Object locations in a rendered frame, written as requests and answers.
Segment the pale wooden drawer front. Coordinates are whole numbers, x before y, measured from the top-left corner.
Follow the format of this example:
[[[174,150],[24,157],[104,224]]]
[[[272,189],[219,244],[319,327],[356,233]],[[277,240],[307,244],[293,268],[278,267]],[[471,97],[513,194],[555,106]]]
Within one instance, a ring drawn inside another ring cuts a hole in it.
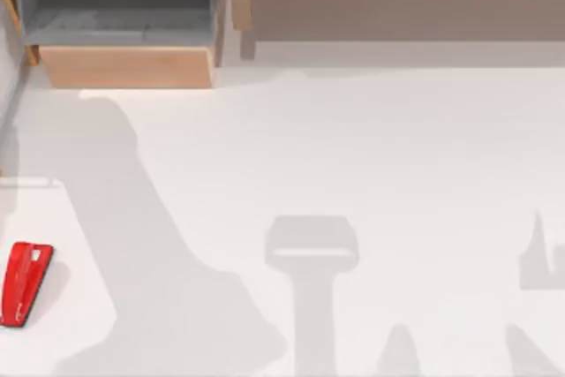
[[[210,88],[215,50],[192,47],[41,46],[57,88]]]

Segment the red stapler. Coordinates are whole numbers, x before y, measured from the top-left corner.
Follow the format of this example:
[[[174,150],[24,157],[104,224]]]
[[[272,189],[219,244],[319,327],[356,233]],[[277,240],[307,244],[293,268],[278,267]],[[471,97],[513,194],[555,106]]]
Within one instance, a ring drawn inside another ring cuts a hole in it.
[[[52,245],[13,244],[4,274],[0,326],[23,328],[54,255]]]

